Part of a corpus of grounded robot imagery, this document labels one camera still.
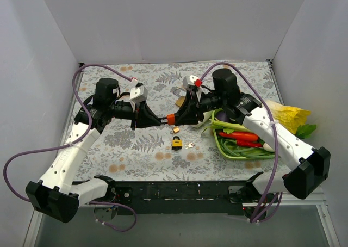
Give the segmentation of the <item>orange padlock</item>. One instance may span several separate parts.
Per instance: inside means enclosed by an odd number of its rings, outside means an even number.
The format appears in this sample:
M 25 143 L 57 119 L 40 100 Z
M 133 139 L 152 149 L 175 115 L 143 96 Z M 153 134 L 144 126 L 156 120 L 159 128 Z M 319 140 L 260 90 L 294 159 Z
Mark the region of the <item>orange padlock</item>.
M 170 115 L 167 115 L 166 117 L 165 117 L 165 119 L 167 120 L 167 124 L 168 125 L 175 125 L 175 123 L 176 123 L 176 116 L 175 116 L 175 114 L 170 114 Z

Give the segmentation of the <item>yellow padlock keys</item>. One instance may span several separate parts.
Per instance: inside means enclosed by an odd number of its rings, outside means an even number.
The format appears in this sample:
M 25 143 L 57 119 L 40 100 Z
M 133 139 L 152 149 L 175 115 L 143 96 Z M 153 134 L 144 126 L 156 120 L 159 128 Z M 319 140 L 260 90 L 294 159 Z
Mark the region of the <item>yellow padlock keys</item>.
M 195 143 L 188 143 L 188 144 L 185 145 L 185 149 L 190 149 L 190 148 L 193 148 L 195 146 L 196 146 Z

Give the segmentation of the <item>yellow padlock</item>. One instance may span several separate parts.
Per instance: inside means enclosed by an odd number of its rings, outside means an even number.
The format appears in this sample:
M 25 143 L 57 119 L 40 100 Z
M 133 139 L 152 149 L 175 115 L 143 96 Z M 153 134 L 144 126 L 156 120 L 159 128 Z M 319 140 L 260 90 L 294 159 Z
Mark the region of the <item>yellow padlock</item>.
M 182 140 L 179 136 L 174 136 L 172 138 L 171 149 L 175 151 L 182 149 Z

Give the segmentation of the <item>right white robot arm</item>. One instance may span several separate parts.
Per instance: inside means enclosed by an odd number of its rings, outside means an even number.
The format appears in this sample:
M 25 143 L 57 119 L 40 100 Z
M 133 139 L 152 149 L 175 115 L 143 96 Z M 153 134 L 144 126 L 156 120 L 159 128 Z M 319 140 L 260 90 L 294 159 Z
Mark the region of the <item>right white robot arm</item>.
M 195 125 L 204 119 L 204 113 L 222 109 L 229 118 L 255 133 L 263 142 L 278 151 L 290 172 L 260 172 L 252 176 L 239 190 L 239 197 L 247 195 L 258 202 L 266 193 L 289 192 L 305 199 L 328 177 L 330 152 L 315 149 L 270 118 L 266 106 L 250 94 L 240 92 L 237 77 L 230 69 L 217 69 L 212 74 L 214 90 L 202 92 L 202 81 L 189 75 L 183 79 L 185 100 L 169 118 L 170 125 Z

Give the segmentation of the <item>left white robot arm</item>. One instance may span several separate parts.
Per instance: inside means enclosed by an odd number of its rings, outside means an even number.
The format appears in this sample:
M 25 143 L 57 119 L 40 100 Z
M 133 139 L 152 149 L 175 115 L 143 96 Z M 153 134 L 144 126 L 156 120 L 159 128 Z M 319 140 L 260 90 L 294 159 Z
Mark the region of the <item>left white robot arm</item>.
M 73 180 L 94 142 L 113 118 L 131 121 L 131 128 L 160 126 L 161 120 L 146 103 L 147 89 L 136 79 L 127 93 L 129 101 L 121 100 L 117 80 L 101 78 L 95 93 L 84 102 L 74 119 L 66 148 L 61 150 L 51 167 L 38 182 L 29 182 L 26 194 L 36 211 L 61 222 L 69 222 L 78 208 L 93 200 L 111 203 L 117 197 L 115 181 L 103 175 L 74 184 Z

